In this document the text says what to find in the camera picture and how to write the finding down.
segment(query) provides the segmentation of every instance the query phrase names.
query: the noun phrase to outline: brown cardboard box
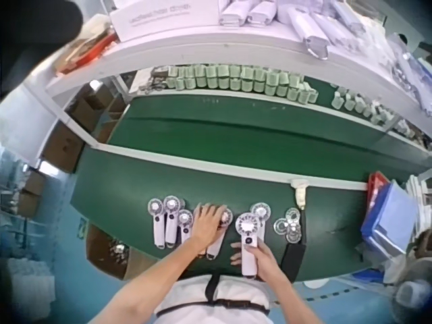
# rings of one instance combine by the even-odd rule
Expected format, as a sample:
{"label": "brown cardboard box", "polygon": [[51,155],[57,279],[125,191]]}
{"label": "brown cardboard box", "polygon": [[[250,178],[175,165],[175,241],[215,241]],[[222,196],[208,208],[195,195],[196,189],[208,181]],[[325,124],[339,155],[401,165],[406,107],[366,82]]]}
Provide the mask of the brown cardboard box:
{"label": "brown cardboard box", "polygon": [[97,140],[100,143],[106,144],[111,137],[111,134],[114,130],[115,125],[117,125],[118,120],[107,121],[102,124],[101,132],[99,133]]}
{"label": "brown cardboard box", "polygon": [[109,116],[112,119],[119,119],[118,116],[122,116],[124,109],[126,109],[126,103],[124,102],[123,97],[118,94],[108,107]]}
{"label": "brown cardboard box", "polygon": [[30,170],[30,175],[26,181],[26,184],[23,188],[23,190],[35,194],[37,196],[40,196],[43,191],[43,187],[45,185],[45,174],[37,171],[37,170]]}
{"label": "brown cardboard box", "polygon": [[130,248],[128,263],[120,265],[110,255],[112,237],[93,224],[89,224],[86,238],[87,260],[97,269],[120,280],[129,280],[146,271],[157,262],[140,251]]}
{"label": "brown cardboard box", "polygon": [[70,107],[69,114],[74,118],[75,122],[80,124],[88,132],[95,130],[97,122],[101,114],[92,109],[92,107],[84,99],[78,99]]}
{"label": "brown cardboard box", "polygon": [[60,170],[72,173],[83,147],[84,141],[59,122],[51,133],[42,156]]}
{"label": "brown cardboard box", "polygon": [[104,84],[102,84],[96,91],[94,91],[89,85],[86,85],[80,91],[80,94],[94,110],[108,108],[114,99],[111,91],[109,91],[108,87]]}
{"label": "brown cardboard box", "polygon": [[38,209],[39,196],[29,192],[20,192],[18,198],[17,214],[22,217],[32,218]]}

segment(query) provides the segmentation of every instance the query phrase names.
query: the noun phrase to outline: white product box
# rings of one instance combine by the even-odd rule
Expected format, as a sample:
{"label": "white product box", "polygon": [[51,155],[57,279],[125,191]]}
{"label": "white product box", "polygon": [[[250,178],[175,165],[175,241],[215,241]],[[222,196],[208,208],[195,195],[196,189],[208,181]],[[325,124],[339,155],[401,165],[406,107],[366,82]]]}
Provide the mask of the white product box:
{"label": "white product box", "polygon": [[110,13],[122,42],[187,27],[218,26],[219,0],[140,0]]}

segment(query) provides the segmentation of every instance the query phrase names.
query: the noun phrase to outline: green conveyor belt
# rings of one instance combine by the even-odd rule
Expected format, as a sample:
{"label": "green conveyor belt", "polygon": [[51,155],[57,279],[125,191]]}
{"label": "green conveyor belt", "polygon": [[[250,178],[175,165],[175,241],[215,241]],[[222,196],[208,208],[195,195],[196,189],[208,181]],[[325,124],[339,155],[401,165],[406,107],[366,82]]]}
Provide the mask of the green conveyor belt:
{"label": "green conveyor belt", "polygon": [[[260,169],[366,181],[380,170],[403,182],[431,167],[427,153],[372,128],[302,107],[219,96],[154,96],[134,99],[109,144]],[[161,258],[153,244],[152,197],[175,194],[198,202],[227,204],[237,215],[264,201],[272,221],[294,204],[285,184],[205,173],[87,149],[79,165],[72,204],[100,228]],[[297,280],[331,277],[367,266],[361,242],[366,192],[309,188],[308,247]],[[191,269],[229,266],[232,226],[215,261]],[[278,260],[286,241],[267,227],[266,241]]]}

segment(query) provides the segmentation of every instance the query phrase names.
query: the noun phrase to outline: blue binder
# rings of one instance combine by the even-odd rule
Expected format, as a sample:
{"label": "blue binder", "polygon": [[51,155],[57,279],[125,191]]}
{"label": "blue binder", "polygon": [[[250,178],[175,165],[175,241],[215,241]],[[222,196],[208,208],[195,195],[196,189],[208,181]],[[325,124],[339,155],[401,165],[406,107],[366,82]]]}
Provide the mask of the blue binder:
{"label": "blue binder", "polygon": [[363,239],[390,259],[405,254],[419,207],[396,183],[382,187],[361,228]]}

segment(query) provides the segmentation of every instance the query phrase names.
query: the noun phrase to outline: person's right hand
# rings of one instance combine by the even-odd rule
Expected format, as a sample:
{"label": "person's right hand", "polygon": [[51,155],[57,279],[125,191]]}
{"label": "person's right hand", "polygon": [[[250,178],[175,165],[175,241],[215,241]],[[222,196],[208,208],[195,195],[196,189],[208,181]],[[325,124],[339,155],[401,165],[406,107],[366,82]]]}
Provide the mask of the person's right hand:
{"label": "person's right hand", "polygon": [[[232,248],[241,248],[242,243],[236,242],[231,244]],[[252,253],[256,258],[258,266],[258,276],[264,280],[271,288],[276,288],[281,283],[287,282],[287,277],[279,268],[273,253],[270,248],[259,238],[258,247],[254,248],[246,245],[246,250]],[[236,253],[231,257],[232,265],[240,265],[242,263],[242,253]]]}

